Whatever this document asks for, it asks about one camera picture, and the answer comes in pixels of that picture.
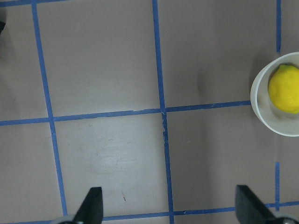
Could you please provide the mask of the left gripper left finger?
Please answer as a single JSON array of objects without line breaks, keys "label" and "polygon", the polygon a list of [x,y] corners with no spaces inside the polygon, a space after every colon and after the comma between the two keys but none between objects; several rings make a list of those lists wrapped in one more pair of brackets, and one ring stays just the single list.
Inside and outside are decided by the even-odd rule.
[{"label": "left gripper left finger", "polygon": [[101,224],[103,221],[103,194],[101,187],[89,189],[75,215],[67,215],[52,221],[53,224]]}]

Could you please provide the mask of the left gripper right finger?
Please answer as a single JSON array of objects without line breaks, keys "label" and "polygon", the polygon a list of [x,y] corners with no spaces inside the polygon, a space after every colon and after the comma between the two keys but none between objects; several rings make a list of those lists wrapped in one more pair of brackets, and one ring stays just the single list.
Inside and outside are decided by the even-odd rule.
[{"label": "left gripper right finger", "polygon": [[290,216],[275,215],[247,185],[236,185],[235,215],[240,224],[297,224]]}]

